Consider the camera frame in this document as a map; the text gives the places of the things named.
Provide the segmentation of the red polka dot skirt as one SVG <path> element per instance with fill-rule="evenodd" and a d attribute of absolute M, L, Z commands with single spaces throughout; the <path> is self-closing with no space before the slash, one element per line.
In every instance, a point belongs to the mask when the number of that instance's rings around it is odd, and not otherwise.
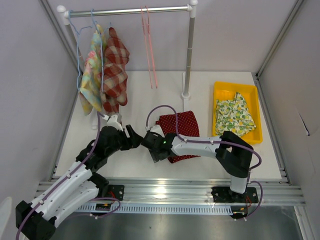
<path fill-rule="evenodd" d="M 180 135 L 188 136 L 188 137 L 199 137 L 199 125 L 196 120 L 195 114 L 192 111 L 186 112 L 178 112 L 177 113 L 178 120 L 178 133 Z M 158 121 L 155 122 L 156 125 L 160 125 L 163 133 L 171 134 L 176 132 L 176 117 L 174 114 L 161 115 Z M 171 164 L 180 162 L 186 159 L 197 158 L 196 155 L 182 155 L 169 157 L 168 161 Z"/>

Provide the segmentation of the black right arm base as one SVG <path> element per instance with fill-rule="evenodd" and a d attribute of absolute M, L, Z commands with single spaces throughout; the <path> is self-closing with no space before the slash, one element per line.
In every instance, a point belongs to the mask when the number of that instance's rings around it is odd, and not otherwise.
<path fill-rule="evenodd" d="M 247 187 L 244 193 L 236 193 L 227 186 L 214 186 L 211 195 L 215 203 L 256 204 L 259 202 L 255 187 Z"/>

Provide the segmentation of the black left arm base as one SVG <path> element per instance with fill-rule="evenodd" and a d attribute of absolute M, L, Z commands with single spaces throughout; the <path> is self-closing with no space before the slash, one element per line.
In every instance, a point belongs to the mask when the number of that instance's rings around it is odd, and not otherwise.
<path fill-rule="evenodd" d="M 124 198 L 124 193 L 125 193 L 125 186 L 124 185 L 114 185 L 114 184 L 109 184 L 106 186 L 103 186 L 99 192 L 97 197 L 99 198 L 115 198 L 120 201 L 123 200 Z"/>

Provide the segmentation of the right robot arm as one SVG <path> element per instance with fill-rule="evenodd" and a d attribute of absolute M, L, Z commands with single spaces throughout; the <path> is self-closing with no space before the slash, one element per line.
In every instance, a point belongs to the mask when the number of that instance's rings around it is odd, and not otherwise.
<path fill-rule="evenodd" d="M 239 202 L 246 197 L 247 180 L 254 150 L 230 131 L 224 132 L 220 137 L 197 137 L 177 133 L 161 136 L 149 130 L 141 145 L 149 150 L 155 163 L 185 155 L 216 159 L 230 175 L 229 198 L 234 202 Z"/>

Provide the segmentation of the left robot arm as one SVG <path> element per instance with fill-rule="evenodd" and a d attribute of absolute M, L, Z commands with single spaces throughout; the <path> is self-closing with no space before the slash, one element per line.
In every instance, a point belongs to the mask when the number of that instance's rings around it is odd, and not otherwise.
<path fill-rule="evenodd" d="M 24 235 L 29 240 L 49 240 L 64 220 L 89 201 L 120 204 L 121 197 L 98 170 L 111 155 L 135 149 L 142 140 L 130 125 L 126 129 L 104 126 L 51 187 L 31 202 L 23 200 L 16 206 L 15 238 Z"/>

